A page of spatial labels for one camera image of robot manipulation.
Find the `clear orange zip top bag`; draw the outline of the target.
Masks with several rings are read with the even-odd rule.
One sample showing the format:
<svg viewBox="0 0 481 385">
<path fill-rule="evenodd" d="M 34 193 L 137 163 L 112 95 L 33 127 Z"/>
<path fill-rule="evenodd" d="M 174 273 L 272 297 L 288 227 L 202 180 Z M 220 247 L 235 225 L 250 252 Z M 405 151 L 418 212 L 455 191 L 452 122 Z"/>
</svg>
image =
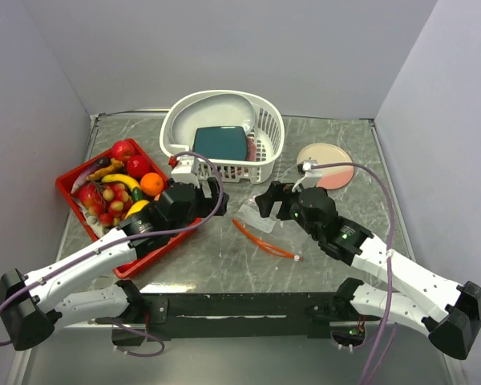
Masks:
<svg viewBox="0 0 481 385">
<path fill-rule="evenodd" d="M 243 202 L 232 219 L 235 227 L 264 252 L 293 261 L 304 261 L 306 235 L 293 221 L 279 221 L 273 214 L 263 218 L 254 197 Z"/>
</svg>

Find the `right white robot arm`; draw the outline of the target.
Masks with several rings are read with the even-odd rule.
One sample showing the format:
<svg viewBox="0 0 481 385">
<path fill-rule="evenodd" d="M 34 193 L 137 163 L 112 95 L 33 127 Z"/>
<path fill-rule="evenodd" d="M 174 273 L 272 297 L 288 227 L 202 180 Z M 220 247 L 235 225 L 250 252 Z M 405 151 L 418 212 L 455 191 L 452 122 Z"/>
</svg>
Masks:
<svg viewBox="0 0 481 385">
<path fill-rule="evenodd" d="M 262 217 L 275 203 L 277 219 L 295 221 L 325 254 L 389 283 L 394 294 L 368 284 L 344 282 L 334 303 L 338 316 L 387 317 L 428 337 L 434 347 L 453 359 L 467 359 L 481 329 L 481 287 L 430 272 L 407 257 L 388 250 L 368 229 L 338 214 L 323 188 L 294 188 L 273 182 L 255 198 Z"/>
</svg>

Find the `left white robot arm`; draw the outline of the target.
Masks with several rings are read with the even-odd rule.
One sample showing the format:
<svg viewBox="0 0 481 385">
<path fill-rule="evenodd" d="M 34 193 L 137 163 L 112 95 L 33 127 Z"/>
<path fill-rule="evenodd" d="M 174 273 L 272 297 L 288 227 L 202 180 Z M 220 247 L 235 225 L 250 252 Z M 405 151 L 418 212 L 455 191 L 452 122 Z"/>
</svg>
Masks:
<svg viewBox="0 0 481 385">
<path fill-rule="evenodd" d="M 57 329 L 79 322 L 101 318 L 124 325 L 145 317 L 148 305 L 133 282 L 120 280 L 89 292 L 78 289 L 116 267 L 144 259 L 212 217 L 224 215 L 228 195 L 222 180 L 210 177 L 208 187 L 210 197 L 199 183 L 174 182 L 160 198 L 71 256 L 28 274 L 17 269 L 3 274 L 0 319 L 9 336 L 5 344 L 26 351 Z"/>
</svg>

